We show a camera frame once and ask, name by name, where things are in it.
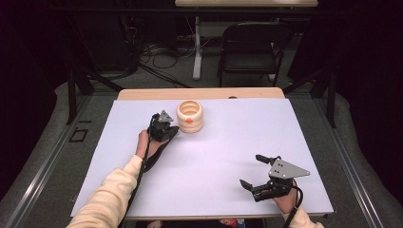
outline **white sleeve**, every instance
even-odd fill
[[[324,228],[320,222],[313,223],[306,214],[302,206],[299,206],[296,215],[291,220],[290,228]]]
[[[68,227],[117,227],[137,186],[142,161],[133,155],[123,169],[113,170],[92,192]]]

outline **hand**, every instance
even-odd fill
[[[297,189],[292,188],[287,196],[280,198],[273,198],[273,201],[278,206],[279,210],[281,210],[282,214],[290,214],[291,211],[296,206],[297,200]]]
[[[158,148],[167,142],[168,141],[164,142],[151,141],[150,146],[148,148],[148,158],[153,156],[155,152],[157,152]],[[148,132],[146,130],[142,130],[139,134],[139,142],[137,142],[137,149],[136,149],[136,155],[139,156],[141,159],[144,158],[145,150],[147,149],[147,144],[148,144]]]

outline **white paper sheet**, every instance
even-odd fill
[[[308,213],[332,213],[296,115],[287,99],[198,100],[204,126],[193,134],[179,132],[154,167],[143,175],[128,211],[129,218],[268,216],[280,213],[272,200],[255,202],[240,186],[269,181],[269,164],[255,155],[281,156],[307,169],[297,178]],[[123,167],[135,152],[138,134],[151,116],[164,109],[177,125],[182,100],[115,101],[71,215],[86,203],[113,169]]]

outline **black backdrop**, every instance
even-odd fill
[[[360,149],[403,204],[403,4],[322,0],[320,7],[356,8],[357,15],[346,21],[312,20],[288,76],[298,80],[339,54],[336,91],[349,101]]]
[[[0,5],[0,199],[7,193],[46,127],[54,89],[67,70],[44,18],[32,1]]]

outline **chair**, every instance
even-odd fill
[[[260,78],[275,74],[276,86],[284,48],[293,35],[289,25],[282,22],[243,22],[228,27],[221,42],[220,87],[224,73],[260,74]]]

